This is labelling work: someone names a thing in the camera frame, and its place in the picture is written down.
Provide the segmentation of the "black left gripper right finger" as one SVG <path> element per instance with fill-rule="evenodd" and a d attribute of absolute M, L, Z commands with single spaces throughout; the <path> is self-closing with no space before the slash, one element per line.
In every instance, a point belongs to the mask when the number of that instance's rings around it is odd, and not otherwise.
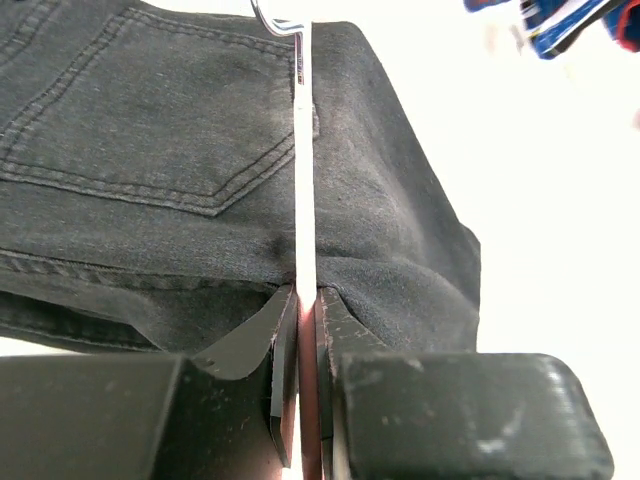
<path fill-rule="evenodd" d="M 395 352 L 339 294 L 316 303 L 328 479 L 609 479 L 585 391 L 532 353 Z"/>

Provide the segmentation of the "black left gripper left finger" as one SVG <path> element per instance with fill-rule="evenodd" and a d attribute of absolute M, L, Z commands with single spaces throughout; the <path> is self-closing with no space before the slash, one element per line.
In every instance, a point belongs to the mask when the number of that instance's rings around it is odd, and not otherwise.
<path fill-rule="evenodd" d="M 297 297 L 193 357 L 1 362 L 5 479 L 277 479 L 292 457 Z"/>

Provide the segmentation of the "pink plastic hanger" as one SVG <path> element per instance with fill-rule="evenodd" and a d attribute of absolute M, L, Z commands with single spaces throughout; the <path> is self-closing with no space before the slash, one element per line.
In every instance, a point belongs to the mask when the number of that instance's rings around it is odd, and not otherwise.
<path fill-rule="evenodd" d="M 267 7 L 251 3 L 256 17 L 273 35 L 294 38 L 294 215 L 295 288 L 298 296 L 299 426 L 302 474 L 322 479 L 315 303 L 317 299 L 314 192 L 312 22 L 278 20 Z"/>

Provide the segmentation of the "black denim trousers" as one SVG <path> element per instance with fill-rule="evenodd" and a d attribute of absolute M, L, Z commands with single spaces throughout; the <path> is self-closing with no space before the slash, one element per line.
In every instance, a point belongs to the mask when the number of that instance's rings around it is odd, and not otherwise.
<path fill-rule="evenodd" d="M 1 331 L 199 352 L 294 277 L 293 49 L 140 1 L 1 5 Z M 361 31 L 313 29 L 318 282 L 398 350 L 472 351 L 480 245 Z"/>

